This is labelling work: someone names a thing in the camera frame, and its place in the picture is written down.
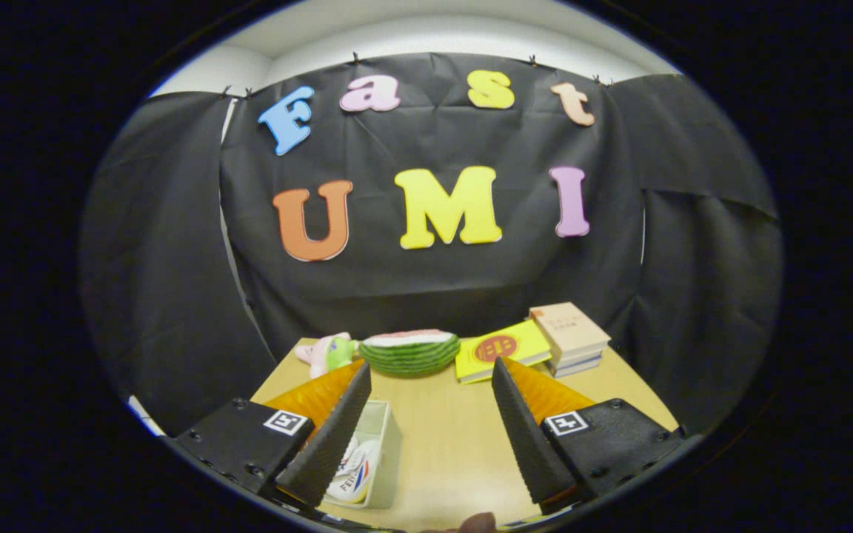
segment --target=pink plush toy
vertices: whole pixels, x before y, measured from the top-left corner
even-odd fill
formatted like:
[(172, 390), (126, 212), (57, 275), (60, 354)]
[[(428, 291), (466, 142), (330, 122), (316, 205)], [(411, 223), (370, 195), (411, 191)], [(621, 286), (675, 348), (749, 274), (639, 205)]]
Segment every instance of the pink plush toy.
[(342, 332), (319, 338), (311, 346), (296, 346), (295, 355), (311, 365), (309, 375), (314, 379), (351, 364), (355, 350), (358, 350), (358, 342), (352, 341), (349, 333)]

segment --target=wooden table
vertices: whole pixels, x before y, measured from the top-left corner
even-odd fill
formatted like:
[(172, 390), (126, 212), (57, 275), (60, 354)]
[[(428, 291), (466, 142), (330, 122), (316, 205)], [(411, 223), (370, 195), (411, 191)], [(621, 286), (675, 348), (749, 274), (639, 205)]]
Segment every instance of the wooden table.
[[(533, 368), (548, 372), (542, 363)], [(308, 379), (308, 364), (289, 352), (251, 399), (263, 403)], [(678, 427), (660, 398), (610, 348), (596, 368), (558, 381), (595, 402), (622, 398), (668, 431)], [(402, 435), (393, 506), (347, 509), (323, 502), (319, 510), (407, 531), (456, 527), (479, 512), (493, 512), (497, 523), (541, 513), (518, 472), (491, 381), (459, 384), (450, 364), (417, 379), (389, 378), (372, 370), (370, 388), (369, 399), (390, 402)]]

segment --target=yellow book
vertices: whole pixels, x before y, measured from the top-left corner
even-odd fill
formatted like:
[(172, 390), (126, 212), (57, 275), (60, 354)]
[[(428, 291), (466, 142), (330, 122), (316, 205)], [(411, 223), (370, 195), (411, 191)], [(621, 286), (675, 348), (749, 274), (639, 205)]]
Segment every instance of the yellow book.
[(525, 320), (483, 337), (464, 338), (456, 355), (456, 378), (460, 383), (491, 378), (495, 358), (532, 366), (551, 357), (548, 338), (534, 320)]

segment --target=screw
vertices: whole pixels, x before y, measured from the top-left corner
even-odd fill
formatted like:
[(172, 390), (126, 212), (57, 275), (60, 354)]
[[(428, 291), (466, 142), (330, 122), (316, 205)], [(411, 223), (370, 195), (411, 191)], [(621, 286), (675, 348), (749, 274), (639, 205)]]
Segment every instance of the screw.
[(246, 465), (246, 472), (254, 475), (255, 477), (265, 476), (265, 471), (259, 468), (258, 465), (253, 465), (253, 463), (248, 463), (248, 465)]

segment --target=orange letter u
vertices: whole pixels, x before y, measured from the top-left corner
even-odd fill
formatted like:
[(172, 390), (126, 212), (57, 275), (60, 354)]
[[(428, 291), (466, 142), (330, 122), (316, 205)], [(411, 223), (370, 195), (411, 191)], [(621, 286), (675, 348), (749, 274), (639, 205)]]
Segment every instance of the orange letter u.
[(318, 195), (328, 203), (328, 236), (320, 241), (308, 239), (305, 232), (304, 204), (311, 196), (308, 189), (279, 192), (272, 199), (278, 209), (278, 229), (285, 252), (299, 261), (327, 261), (348, 244), (348, 192), (353, 185), (347, 180), (329, 181), (318, 187)]

